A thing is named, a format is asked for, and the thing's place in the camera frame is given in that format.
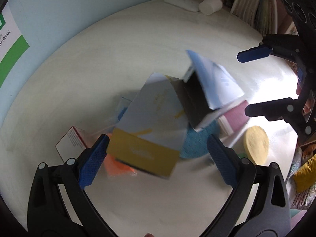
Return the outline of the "white and yellow carton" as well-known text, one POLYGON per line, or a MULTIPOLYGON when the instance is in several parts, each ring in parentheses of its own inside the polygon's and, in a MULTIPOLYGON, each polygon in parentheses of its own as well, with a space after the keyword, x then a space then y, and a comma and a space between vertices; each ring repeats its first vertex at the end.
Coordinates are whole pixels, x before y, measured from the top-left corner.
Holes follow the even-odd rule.
POLYGON ((150 75, 116 124, 108 154, 144 172, 170 177, 189 125, 175 90, 177 83, 172 76, 150 75))

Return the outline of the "patterned bed blanket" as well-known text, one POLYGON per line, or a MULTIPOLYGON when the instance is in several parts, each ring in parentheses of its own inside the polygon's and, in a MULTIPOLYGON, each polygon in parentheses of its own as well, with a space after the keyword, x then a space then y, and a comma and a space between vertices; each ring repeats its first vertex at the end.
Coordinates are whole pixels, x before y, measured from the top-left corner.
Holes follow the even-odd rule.
POLYGON ((297 144, 285 183, 291 208, 309 209, 315 200, 315 134, 297 144))

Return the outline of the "yellow pillow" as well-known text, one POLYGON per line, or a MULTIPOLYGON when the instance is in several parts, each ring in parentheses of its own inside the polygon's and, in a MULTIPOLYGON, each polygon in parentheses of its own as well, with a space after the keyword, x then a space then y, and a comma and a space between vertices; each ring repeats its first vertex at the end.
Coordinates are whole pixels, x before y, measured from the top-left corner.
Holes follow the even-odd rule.
POLYGON ((311 157, 299 170, 293 175, 296 185, 296 192, 301 193, 309 189, 315 183, 315 155, 311 157))

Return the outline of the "wooden bookshelf with books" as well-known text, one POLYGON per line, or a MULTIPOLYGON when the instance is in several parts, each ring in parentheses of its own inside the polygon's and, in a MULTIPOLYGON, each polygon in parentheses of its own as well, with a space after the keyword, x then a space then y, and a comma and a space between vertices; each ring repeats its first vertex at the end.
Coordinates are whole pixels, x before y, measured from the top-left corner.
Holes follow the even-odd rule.
POLYGON ((295 24, 281 0, 222 0, 223 7, 261 34, 294 34, 295 24))

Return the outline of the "pink and white box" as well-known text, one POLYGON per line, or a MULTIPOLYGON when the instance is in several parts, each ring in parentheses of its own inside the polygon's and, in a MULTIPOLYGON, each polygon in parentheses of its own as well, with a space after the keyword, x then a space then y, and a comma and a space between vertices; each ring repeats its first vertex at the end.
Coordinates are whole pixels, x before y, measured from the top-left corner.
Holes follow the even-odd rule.
POLYGON ((248 101, 244 100, 217 118, 216 122, 224 136, 232 136, 249 121, 250 117, 245 114, 247 106, 248 101))

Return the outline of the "blue round cloth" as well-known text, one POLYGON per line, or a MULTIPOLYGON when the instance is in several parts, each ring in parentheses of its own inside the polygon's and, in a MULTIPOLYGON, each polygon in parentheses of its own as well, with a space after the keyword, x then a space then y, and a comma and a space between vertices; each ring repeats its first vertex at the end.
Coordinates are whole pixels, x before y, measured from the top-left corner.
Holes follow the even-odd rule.
POLYGON ((211 124, 203 128, 199 132, 196 132, 189 125, 183 148, 179 154, 179 157, 181 157, 182 159, 194 159, 204 156, 208 153, 207 139, 209 135, 214 134, 218 136, 219 133, 220 127, 216 120, 212 121, 211 124))

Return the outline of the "orange paper scrap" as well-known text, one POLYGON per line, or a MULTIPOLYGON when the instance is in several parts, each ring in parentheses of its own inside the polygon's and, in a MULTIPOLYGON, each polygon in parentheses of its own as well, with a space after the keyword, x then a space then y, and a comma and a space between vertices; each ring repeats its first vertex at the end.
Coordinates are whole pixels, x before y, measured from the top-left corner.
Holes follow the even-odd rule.
POLYGON ((109 177, 115 176, 136 176, 137 172, 132 167, 125 165, 115 159, 114 156, 107 154, 104 159, 104 166, 109 177))

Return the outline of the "blue and white box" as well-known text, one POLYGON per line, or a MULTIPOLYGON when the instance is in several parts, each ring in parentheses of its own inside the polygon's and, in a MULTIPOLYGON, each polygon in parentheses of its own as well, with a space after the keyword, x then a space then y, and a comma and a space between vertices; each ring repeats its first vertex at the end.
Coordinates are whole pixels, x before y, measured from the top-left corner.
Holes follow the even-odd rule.
POLYGON ((241 104, 245 93, 222 65, 192 50, 186 53, 191 64, 185 75, 172 80, 171 84, 190 126, 199 132, 241 104))

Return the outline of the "white tissue roll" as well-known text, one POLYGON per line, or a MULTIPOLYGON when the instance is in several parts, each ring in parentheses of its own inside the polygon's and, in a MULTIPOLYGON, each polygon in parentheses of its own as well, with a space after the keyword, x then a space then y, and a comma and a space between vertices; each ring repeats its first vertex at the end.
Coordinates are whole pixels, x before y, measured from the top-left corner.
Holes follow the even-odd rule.
POLYGON ((223 3, 222 0, 204 0, 199 4, 199 10, 204 15, 211 15, 215 12, 218 12, 222 9, 223 3))

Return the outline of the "red and white small box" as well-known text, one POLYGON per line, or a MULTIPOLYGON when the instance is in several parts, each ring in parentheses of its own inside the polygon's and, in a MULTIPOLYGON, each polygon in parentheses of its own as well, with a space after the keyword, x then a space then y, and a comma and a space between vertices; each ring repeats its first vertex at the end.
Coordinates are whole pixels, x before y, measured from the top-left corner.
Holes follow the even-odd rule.
POLYGON ((99 135, 92 135, 85 130, 72 126, 55 145, 63 162, 77 158, 85 149, 91 148, 99 135))

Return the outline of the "green and white wall poster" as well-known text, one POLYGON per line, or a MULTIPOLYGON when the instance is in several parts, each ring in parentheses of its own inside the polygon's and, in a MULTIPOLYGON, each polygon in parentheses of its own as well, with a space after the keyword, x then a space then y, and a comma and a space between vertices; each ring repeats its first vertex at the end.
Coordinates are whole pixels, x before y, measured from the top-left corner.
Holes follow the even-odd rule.
POLYGON ((1 12, 0 86, 3 85, 16 62, 28 48, 28 42, 18 28, 10 7, 6 5, 1 12))

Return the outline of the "white desk lamp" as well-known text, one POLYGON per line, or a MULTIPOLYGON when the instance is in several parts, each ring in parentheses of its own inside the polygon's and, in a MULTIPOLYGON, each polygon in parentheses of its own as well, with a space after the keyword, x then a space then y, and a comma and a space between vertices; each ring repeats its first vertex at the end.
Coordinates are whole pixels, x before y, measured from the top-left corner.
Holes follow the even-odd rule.
POLYGON ((190 12, 199 12, 199 2, 196 0, 164 0, 164 2, 190 12))

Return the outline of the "yellow round sponge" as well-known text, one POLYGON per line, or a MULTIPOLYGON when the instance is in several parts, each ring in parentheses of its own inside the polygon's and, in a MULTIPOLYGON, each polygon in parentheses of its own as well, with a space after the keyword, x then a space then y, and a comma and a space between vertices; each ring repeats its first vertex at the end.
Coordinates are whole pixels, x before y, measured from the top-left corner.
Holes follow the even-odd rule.
POLYGON ((244 149, 247 158, 256 165, 264 165, 269 151, 269 139, 260 126, 252 126, 245 131, 244 149))

